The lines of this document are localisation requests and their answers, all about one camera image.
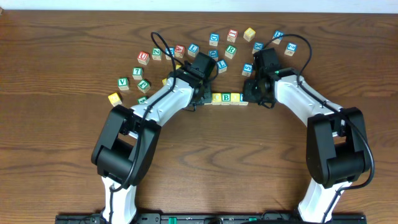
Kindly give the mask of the blue T block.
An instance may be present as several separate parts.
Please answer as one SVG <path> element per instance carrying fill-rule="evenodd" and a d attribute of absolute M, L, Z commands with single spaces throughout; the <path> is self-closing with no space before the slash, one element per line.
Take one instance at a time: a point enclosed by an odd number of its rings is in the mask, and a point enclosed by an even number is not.
<path fill-rule="evenodd" d="M 242 94 L 242 93 L 240 93 L 239 105 L 240 105 L 240 106 L 247 106 L 247 105 L 248 105 L 248 102 L 247 102 L 247 101 L 244 101 L 244 99 L 243 99 L 243 94 Z"/>

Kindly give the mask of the yellow O block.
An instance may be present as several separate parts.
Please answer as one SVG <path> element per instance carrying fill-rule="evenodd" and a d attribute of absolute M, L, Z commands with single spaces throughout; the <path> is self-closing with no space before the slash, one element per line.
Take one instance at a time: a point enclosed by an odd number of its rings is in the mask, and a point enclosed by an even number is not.
<path fill-rule="evenodd" d="M 221 93 L 213 93 L 213 94 L 212 94 L 212 101 L 211 101 L 211 104 L 212 104 L 212 105 L 220 105 L 221 102 L 222 102 L 221 97 L 222 97 Z"/>
<path fill-rule="evenodd" d="M 239 93 L 231 93 L 230 97 L 231 97 L 231 100 L 230 100 L 231 105 L 239 105 L 239 103 L 240 103 L 240 94 Z"/>

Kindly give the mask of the green B block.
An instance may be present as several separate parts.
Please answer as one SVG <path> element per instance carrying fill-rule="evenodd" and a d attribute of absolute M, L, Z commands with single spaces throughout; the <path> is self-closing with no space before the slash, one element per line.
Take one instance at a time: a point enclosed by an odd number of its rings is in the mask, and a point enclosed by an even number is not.
<path fill-rule="evenodd" d="M 221 105 L 230 105 L 230 104 L 231 104 L 231 93 L 222 93 Z"/>

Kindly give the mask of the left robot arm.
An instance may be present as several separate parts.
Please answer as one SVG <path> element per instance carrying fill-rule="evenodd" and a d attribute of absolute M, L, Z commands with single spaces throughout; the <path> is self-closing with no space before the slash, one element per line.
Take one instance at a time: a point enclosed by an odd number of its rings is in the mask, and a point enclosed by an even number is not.
<path fill-rule="evenodd" d="M 91 155 L 106 192 L 101 223 L 134 221 L 136 189 L 152 163 L 162 126 L 202 98 L 216 68 L 215 59 L 199 53 L 193 63 L 171 71 L 167 83 L 144 102 L 109 112 Z"/>

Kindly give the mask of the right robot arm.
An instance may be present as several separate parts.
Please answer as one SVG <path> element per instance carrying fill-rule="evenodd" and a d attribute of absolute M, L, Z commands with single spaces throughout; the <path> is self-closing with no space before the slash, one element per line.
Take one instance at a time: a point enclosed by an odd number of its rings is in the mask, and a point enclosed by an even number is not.
<path fill-rule="evenodd" d="M 254 69 L 255 77 L 244 82 L 243 100 L 269 109 L 283 104 L 306 126 L 312 179 L 297 210 L 301 221 L 326 223 L 342 193 L 374 177 L 363 114 L 327 100 L 296 69 L 282 68 L 274 49 L 254 53 Z"/>

